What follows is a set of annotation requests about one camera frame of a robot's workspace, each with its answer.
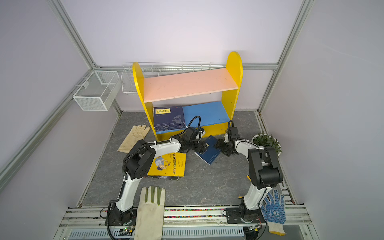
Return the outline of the yellow cartoon book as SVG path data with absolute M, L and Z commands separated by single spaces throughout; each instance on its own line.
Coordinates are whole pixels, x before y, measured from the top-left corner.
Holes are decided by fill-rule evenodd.
M 186 168 L 186 154 L 171 153 L 153 160 L 148 176 L 151 177 L 184 177 Z

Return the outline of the navy book one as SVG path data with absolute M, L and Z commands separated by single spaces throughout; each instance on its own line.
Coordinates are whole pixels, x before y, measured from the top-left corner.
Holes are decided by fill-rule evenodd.
M 154 126 L 156 132 L 173 131 L 185 128 L 186 122 L 183 107 L 154 107 Z

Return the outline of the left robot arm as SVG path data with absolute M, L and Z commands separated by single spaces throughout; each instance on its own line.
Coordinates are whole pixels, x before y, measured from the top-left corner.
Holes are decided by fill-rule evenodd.
M 193 150 L 202 153 L 206 147 L 201 142 L 206 131 L 202 127 L 188 127 L 180 134 L 160 142 L 139 140 L 123 161 L 122 187 L 116 200 L 111 200 L 107 209 L 105 225 L 128 225 L 136 217 L 133 213 L 134 197 L 140 180 L 148 175 L 153 161 L 172 153 L 187 153 Z

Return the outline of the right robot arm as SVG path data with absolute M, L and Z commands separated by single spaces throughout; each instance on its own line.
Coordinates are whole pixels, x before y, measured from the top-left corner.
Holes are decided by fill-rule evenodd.
M 236 127 L 228 127 L 225 138 L 215 147 L 231 157 L 243 155 L 248 161 L 251 181 L 247 194 L 238 208 L 226 208 L 224 214 L 229 224 L 259 223 L 267 217 L 263 207 L 268 193 L 283 181 L 283 173 L 277 152 L 273 147 L 264 147 L 242 139 Z

